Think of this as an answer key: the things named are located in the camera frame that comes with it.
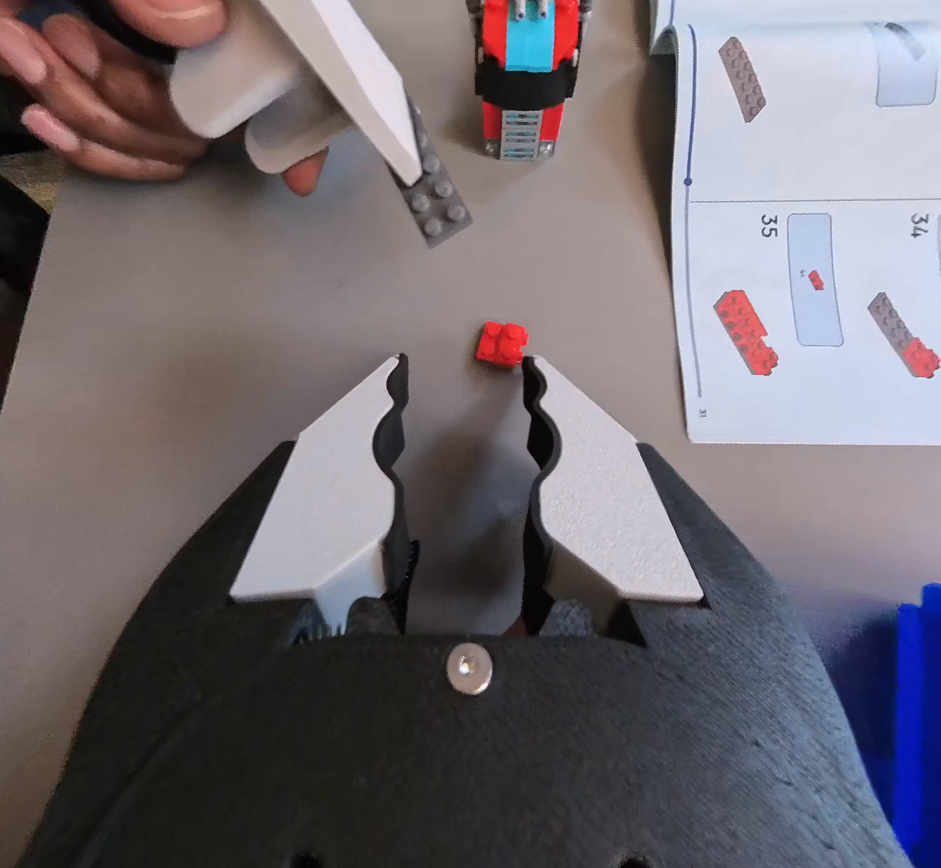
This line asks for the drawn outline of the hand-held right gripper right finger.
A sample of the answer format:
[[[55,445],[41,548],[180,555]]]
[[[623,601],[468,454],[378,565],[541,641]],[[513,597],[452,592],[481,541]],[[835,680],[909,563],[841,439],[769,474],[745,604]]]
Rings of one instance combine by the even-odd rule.
[[[559,601],[605,631],[629,601],[698,604],[703,590],[638,447],[539,356],[522,363],[538,466],[523,535],[521,619],[536,635]]]

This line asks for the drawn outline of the person's dark jacket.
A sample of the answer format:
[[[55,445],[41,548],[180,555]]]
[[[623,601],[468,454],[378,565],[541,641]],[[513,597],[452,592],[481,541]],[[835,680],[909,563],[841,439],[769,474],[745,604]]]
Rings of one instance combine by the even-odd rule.
[[[1,178],[1,399],[21,337],[50,217]]]

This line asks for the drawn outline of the large blue storage bin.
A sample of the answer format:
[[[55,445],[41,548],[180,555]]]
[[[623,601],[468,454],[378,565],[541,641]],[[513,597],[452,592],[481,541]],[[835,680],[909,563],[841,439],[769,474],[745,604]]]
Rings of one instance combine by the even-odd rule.
[[[831,662],[869,781],[913,865],[940,865],[940,585],[876,617]]]

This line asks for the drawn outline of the building instruction booklet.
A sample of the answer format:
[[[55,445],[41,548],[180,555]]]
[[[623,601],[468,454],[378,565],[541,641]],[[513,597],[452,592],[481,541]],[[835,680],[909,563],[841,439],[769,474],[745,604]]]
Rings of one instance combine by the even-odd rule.
[[[688,437],[939,446],[940,0],[650,0]]]

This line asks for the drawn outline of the small red toy brick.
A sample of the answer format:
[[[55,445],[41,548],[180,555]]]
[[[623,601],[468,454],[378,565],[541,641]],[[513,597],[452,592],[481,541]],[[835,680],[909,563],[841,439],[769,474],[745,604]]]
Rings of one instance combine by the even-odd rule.
[[[487,321],[482,327],[475,357],[498,368],[515,368],[524,358],[528,344],[526,327],[516,323]]]

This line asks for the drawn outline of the grey desk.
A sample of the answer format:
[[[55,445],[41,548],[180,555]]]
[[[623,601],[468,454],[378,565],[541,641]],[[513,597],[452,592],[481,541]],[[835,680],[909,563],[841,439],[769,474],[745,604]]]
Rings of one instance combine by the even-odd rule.
[[[183,180],[71,174],[2,411],[2,866],[19,860],[114,643],[172,556],[282,441],[394,353],[421,542],[412,633],[503,632],[535,464],[487,320],[650,443],[793,596],[819,650],[939,581],[939,449],[687,439],[663,231],[673,67],[647,0],[594,0],[554,159],[479,153],[464,0],[351,0],[473,225],[428,247],[358,133],[307,199],[219,145]]]

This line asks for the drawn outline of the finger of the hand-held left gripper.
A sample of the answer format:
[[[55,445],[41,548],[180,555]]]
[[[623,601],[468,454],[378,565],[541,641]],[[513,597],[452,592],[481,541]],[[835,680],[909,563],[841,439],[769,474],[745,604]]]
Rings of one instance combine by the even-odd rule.
[[[354,125],[322,83],[298,83],[250,119],[245,146],[256,169],[281,174]]]
[[[298,83],[322,83],[407,185],[421,177],[403,79],[348,0],[223,1],[226,29],[180,50],[170,74],[191,131],[214,140],[246,130]]]

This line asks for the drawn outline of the person's left hand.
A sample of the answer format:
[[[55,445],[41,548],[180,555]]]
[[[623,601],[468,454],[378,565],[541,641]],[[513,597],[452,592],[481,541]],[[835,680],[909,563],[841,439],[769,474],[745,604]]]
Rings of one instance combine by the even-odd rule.
[[[202,46],[226,27],[222,0],[110,0],[117,15],[173,49]],[[174,109],[158,64],[78,15],[52,15],[37,30],[2,0],[2,76],[27,94],[20,119],[77,169],[135,180],[183,176],[209,143]]]

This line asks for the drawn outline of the red and blue brick truck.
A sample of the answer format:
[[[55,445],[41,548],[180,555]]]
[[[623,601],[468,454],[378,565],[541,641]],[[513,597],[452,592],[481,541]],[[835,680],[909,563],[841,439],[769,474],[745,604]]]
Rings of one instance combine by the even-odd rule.
[[[465,0],[488,156],[530,161],[554,154],[593,2]]]

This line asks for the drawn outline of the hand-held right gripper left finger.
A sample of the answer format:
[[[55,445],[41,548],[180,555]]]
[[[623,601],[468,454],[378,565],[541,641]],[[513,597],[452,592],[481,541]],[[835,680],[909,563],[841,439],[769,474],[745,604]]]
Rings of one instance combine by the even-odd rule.
[[[384,599],[405,627],[418,549],[394,464],[407,402],[402,353],[300,433],[229,590],[234,601],[312,600],[344,632],[354,603]]]

